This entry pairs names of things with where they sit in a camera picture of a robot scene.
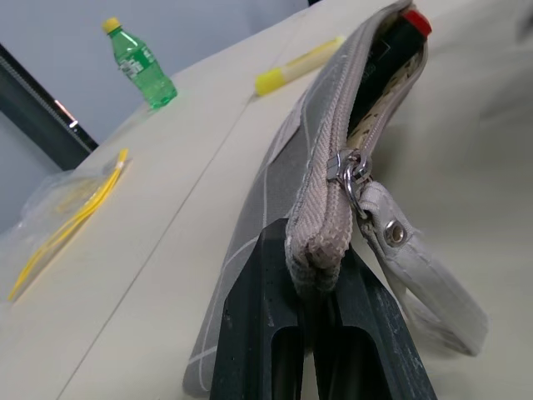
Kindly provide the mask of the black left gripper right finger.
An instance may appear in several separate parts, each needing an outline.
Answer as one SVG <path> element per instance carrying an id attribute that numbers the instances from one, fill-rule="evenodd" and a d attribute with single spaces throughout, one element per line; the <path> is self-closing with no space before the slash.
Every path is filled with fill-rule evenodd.
<path id="1" fill-rule="evenodd" d="M 437 400 L 396 300 L 353 249 L 321 305 L 320 400 Z"/>

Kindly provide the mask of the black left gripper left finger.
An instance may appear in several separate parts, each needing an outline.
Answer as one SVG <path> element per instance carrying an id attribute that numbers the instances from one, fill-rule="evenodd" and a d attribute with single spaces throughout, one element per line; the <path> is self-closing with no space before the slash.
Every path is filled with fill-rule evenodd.
<path id="1" fill-rule="evenodd" d="M 224 303 L 209 400 L 300 400 L 301 304 L 286 267 L 286 220 L 265 227 Z"/>

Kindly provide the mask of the grey grid zipper pouch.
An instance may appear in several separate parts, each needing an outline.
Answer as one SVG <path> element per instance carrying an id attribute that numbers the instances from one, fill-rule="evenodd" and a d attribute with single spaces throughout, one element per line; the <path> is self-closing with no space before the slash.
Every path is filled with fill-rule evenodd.
<path id="1" fill-rule="evenodd" d="M 348 249 L 396 300 L 409 332 L 416 328 L 457 353 L 481 352 L 486 313 L 433 257 L 372 173 L 372 153 L 426 65 L 427 40 L 349 128 L 371 45 L 409 9 L 418 11 L 413 0 L 396 0 L 364 21 L 280 126 L 237 221 L 193 346 L 182 381 L 187 395 L 209 400 L 227 295 L 262 230 L 278 219 L 286 220 L 286 267 L 301 304 L 304 359 L 314 359 L 321 305 L 336 286 Z"/>

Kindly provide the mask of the black marker with red cap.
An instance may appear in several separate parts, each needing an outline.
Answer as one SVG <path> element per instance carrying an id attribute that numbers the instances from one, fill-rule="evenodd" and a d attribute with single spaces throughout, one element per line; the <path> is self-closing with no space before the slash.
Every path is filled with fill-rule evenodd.
<path id="1" fill-rule="evenodd" d="M 402 12 L 372 45 L 350 116 L 354 128 L 384 93 L 392 76 L 419 52 L 430 33 L 426 17 L 415 9 Z"/>

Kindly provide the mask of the clear zip bag yellow seal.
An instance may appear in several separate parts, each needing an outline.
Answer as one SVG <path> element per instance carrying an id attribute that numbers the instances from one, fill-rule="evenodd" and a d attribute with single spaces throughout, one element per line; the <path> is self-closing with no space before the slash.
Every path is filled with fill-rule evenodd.
<path id="1" fill-rule="evenodd" d="M 0 303 L 15 302 L 102 206 L 129 164 L 121 149 L 107 163 L 47 177 L 18 222 L 0 233 Z"/>

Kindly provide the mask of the yellow highlighter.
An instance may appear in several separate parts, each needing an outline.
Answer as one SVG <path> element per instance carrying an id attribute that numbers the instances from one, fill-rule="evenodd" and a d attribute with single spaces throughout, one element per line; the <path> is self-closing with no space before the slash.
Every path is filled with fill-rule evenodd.
<path id="1" fill-rule="evenodd" d="M 337 36 L 280 67 L 259 74 L 255 80 L 256 95 L 265 96 L 323 67 L 345 40 L 345 37 Z"/>

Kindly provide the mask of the green plastic bottle yellow cap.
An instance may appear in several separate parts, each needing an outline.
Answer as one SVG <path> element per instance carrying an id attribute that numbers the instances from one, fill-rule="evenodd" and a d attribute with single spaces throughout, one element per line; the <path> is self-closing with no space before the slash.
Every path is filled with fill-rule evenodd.
<path id="1" fill-rule="evenodd" d="M 111 40 L 113 56 L 120 71 L 141 92 L 152 109 L 166 106 L 177 96 L 177 89 L 151 49 L 139 37 L 127 32 L 111 17 L 102 24 Z"/>

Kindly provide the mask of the black metal frame post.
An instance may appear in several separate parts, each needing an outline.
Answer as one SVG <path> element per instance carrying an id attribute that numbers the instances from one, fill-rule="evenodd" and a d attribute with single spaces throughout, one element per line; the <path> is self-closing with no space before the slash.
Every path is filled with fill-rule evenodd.
<path id="1" fill-rule="evenodd" d="M 0 43 L 0 112 L 62 170 L 98 148 L 78 120 Z"/>

